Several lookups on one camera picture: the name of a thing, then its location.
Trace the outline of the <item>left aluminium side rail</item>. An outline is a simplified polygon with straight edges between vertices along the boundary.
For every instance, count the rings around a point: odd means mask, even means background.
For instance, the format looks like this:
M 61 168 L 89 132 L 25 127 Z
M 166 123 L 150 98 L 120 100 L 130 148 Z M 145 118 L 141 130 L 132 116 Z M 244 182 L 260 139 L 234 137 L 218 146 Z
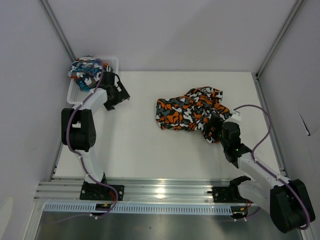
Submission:
M 49 172 L 49 177 L 48 177 L 48 181 L 50 182 L 53 178 L 53 176 L 55 175 L 55 172 L 56 172 L 56 169 L 57 169 L 57 166 L 59 164 L 59 160 L 60 160 L 60 157 L 61 157 L 61 153 L 62 153 L 62 150 L 63 150 L 63 143 L 60 142 L 58 147 L 57 147 L 57 150 L 55 152 L 55 155 L 54 155 L 54 158 L 53 158 L 53 162 L 52 162 L 52 165 L 50 167 L 50 172 Z

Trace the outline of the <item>aluminium side rail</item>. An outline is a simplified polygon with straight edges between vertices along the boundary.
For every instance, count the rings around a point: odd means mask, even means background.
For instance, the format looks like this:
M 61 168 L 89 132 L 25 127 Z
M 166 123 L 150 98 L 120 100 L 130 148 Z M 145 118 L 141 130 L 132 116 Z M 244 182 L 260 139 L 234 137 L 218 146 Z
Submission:
M 60 160 L 60 157 L 61 157 L 61 153 L 62 153 L 62 150 L 63 150 L 63 143 L 60 142 L 58 147 L 57 147 L 57 150 L 55 152 L 55 155 L 54 155 L 54 158 L 53 158 L 53 162 L 52 162 L 52 165 L 50 167 L 50 172 L 49 172 L 49 177 L 48 177 L 48 181 L 50 182 L 53 178 L 53 176 L 55 175 L 55 172 L 56 172 L 56 169 L 57 169 L 57 166 L 59 164 L 59 160 Z
M 270 138 L 270 141 L 271 141 L 271 144 L 272 144 L 272 147 L 273 147 L 273 151 L 275 153 L 275 158 L 276 158 L 276 161 L 277 161 L 277 164 L 278 164 L 278 167 L 279 167 L 279 171 L 283 176 L 288 177 L 286 165 L 285 165 L 285 162 L 284 162 L 284 156 L 283 156 L 283 153 L 282 153 L 280 142 L 279 142 L 279 140 L 277 138 L 277 135 L 276 135 L 276 132 L 275 132 L 275 129 L 274 129 L 273 121 L 271 121 L 271 126 L 269 124 L 269 119 L 271 119 L 271 115 L 270 115 L 270 111 L 269 111 L 269 108 L 268 108 L 268 104 L 266 102 L 265 95 L 263 93 L 261 82 L 258 79 L 256 73 L 252 73 L 251 75 L 252 75 L 252 78 L 253 78 L 253 82 L 254 82 L 254 85 L 255 85 L 255 88 L 256 88 L 256 92 L 257 92 L 257 96 L 258 96 L 260 105 L 268 113 L 268 115 L 265 114 L 264 118 L 265 118 L 267 127 L 270 128 L 269 138 Z

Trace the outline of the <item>right aluminium corner post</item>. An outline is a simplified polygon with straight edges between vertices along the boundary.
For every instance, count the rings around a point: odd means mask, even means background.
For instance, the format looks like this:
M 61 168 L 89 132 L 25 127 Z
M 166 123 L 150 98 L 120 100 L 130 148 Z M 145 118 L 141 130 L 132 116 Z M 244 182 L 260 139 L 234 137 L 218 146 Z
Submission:
M 293 25 L 296 17 L 299 15 L 300 11 L 302 10 L 306 2 L 307 2 L 306 0 L 296 0 L 294 2 L 293 7 L 289 11 L 288 16 L 285 18 L 285 21 L 280 28 L 280 31 L 278 32 L 276 38 L 274 39 L 270 49 L 268 50 L 266 56 L 264 57 L 262 63 L 260 64 L 257 72 L 255 73 L 255 77 L 257 80 L 262 76 L 268 64 L 271 62 L 272 58 L 274 57 L 277 50 L 281 46 L 283 40 L 285 39 L 291 26 Z

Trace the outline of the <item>orange black camouflage shorts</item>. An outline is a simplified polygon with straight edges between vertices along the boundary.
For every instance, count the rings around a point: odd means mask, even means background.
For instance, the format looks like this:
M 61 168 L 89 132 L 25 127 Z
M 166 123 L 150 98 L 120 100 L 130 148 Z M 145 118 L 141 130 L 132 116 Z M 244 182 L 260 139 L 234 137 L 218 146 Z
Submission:
M 218 143 L 222 123 L 232 116 L 222 100 L 221 90 L 210 86 L 192 88 L 182 96 L 159 98 L 155 120 L 162 130 L 200 131 L 207 142 Z

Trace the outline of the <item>left aluminium corner post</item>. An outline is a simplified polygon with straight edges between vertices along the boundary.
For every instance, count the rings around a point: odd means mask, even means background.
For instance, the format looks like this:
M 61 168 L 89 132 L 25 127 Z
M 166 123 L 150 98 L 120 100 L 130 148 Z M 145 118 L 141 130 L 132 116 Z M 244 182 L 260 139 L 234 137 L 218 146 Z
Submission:
M 76 59 L 76 56 L 71 48 L 71 45 L 56 17 L 50 3 L 48 0 L 39 0 L 40 6 L 42 7 L 45 16 L 47 17 L 49 23 L 52 26 L 53 31 L 56 33 L 60 43 L 62 44 L 63 49 L 65 50 L 68 58 L 73 62 Z

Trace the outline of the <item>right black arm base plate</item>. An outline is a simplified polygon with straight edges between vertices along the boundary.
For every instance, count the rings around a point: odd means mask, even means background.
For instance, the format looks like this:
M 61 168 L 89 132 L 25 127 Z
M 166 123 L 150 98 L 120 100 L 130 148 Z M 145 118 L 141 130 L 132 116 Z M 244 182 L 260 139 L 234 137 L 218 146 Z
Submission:
M 213 197 L 215 203 L 251 203 L 249 199 L 240 196 L 238 190 L 230 186 L 214 186 L 207 191 Z

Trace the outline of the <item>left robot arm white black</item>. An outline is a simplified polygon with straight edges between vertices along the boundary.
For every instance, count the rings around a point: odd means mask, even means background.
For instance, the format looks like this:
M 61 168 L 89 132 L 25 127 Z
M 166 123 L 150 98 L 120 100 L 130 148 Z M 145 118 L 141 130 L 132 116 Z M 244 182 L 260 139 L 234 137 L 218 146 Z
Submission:
M 84 181 L 94 184 L 90 192 L 97 200 L 105 199 L 109 188 L 104 183 L 105 172 L 94 149 L 97 141 L 94 114 L 100 107 L 114 110 L 130 97 L 118 74 L 104 72 L 102 79 L 81 101 L 61 111 L 62 143 L 79 159 L 85 173 Z

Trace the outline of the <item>white plastic basket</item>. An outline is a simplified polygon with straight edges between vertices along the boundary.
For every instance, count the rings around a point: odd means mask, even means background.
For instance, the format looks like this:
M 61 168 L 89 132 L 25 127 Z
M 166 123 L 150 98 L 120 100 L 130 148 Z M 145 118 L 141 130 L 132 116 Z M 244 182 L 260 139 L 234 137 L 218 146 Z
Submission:
M 110 66 L 113 69 L 113 73 L 118 74 L 119 72 L 119 60 L 114 56 L 103 56 L 100 58 L 105 64 Z M 77 105 L 79 102 L 82 102 L 89 92 L 82 91 L 80 87 L 70 80 L 66 101 L 71 105 Z

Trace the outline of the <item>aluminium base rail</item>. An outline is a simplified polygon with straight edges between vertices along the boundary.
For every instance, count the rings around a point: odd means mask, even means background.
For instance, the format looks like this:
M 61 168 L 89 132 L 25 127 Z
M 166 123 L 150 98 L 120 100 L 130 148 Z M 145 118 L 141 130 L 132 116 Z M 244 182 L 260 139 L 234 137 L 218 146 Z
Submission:
M 34 201 L 107 203 L 105 200 L 80 200 L 82 178 L 53 178 L 38 184 Z M 207 193 L 212 187 L 229 187 L 230 180 L 109 178 L 105 185 L 115 191 L 122 204 L 215 204 Z

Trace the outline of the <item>blue patterned shorts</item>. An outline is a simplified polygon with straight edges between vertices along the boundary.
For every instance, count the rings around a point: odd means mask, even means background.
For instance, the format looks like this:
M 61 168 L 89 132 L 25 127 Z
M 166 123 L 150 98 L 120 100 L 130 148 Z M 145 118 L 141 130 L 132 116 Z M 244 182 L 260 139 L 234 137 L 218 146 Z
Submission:
M 113 72 L 113 68 L 100 58 L 87 55 L 77 58 L 69 67 L 68 76 L 83 92 L 95 88 L 104 72 Z

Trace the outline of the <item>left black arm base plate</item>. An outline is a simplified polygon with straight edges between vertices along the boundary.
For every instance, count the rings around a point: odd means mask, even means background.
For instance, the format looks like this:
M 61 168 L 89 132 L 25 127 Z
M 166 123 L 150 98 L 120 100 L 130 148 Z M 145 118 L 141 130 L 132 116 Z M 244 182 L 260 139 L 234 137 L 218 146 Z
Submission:
M 88 201 L 111 201 L 116 197 L 115 191 L 97 183 L 83 182 L 79 199 Z

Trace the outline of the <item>right aluminium side rail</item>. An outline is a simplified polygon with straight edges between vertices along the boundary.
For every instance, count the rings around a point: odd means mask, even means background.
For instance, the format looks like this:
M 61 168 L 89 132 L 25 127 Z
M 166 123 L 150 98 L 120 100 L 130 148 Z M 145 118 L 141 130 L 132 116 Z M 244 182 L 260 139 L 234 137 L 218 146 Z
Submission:
M 275 129 L 274 129 L 273 121 L 271 121 L 271 126 L 269 124 L 269 119 L 271 119 L 271 115 L 270 115 L 270 111 L 269 111 L 269 108 L 268 108 L 268 104 L 266 102 L 265 95 L 263 93 L 261 82 L 258 79 L 256 73 L 252 73 L 251 75 L 252 75 L 252 78 L 253 78 L 253 82 L 254 82 L 254 85 L 255 85 L 255 88 L 256 88 L 256 92 L 257 92 L 257 96 L 258 96 L 260 105 L 268 113 L 268 115 L 265 114 L 264 118 L 265 118 L 267 127 L 270 128 L 269 138 L 270 138 L 270 141 L 271 141 L 271 144 L 272 144 L 272 147 L 273 147 L 273 151 L 275 153 L 275 158 L 276 158 L 276 161 L 277 161 L 277 164 L 278 164 L 278 167 L 279 167 L 279 171 L 283 176 L 288 177 L 286 165 L 285 165 L 285 162 L 284 162 L 284 156 L 283 156 L 283 153 L 282 153 L 280 142 L 279 142 L 279 140 L 277 138 L 277 135 L 276 135 L 276 132 L 275 132 Z

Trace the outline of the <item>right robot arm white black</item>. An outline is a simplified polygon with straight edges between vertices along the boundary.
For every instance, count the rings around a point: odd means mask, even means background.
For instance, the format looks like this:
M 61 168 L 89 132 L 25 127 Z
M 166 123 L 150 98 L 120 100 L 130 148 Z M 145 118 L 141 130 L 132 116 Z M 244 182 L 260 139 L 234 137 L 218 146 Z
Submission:
M 270 215 L 282 233 L 307 229 L 316 215 L 306 185 L 300 179 L 277 174 L 255 157 L 253 150 L 241 142 L 238 123 L 216 118 L 212 125 L 226 160 L 246 173 L 232 179 L 227 187 L 213 187 L 214 202 L 252 202 Z

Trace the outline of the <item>aluminium corner post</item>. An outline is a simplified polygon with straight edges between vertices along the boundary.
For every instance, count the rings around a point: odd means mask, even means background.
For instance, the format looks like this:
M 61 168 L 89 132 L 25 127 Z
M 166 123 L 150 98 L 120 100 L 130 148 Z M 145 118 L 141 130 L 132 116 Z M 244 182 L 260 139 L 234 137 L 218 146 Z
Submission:
M 47 17 L 49 23 L 52 26 L 53 31 L 56 33 L 60 43 L 62 44 L 63 49 L 65 50 L 68 58 L 73 62 L 76 59 L 76 56 L 71 48 L 71 45 L 56 17 L 50 3 L 48 0 L 39 0 L 40 6 L 42 7 L 45 16 Z
M 285 21 L 280 28 L 280 31 L 278 32 L 276 38 L 274 39 L 270 49 L 268 50 L 266 56 L 264 57 L 262 63 L 260 64 L 257 72 L 255 73 L 255 77 L 257 80 L 262 76 L 268 64 L 271 62 L 272 58 L 274 57 L 277 50 L 281 46 L 283 40 L 285 39 L 291 26 L 293 25 L 296 17 L 299 15 L 300 11 L 302 10 L 306 2 L 307 2 L 306 0 L 296 0 L 294 2 L 293 7 L 289 11 L 288 16 L 285 18 Z

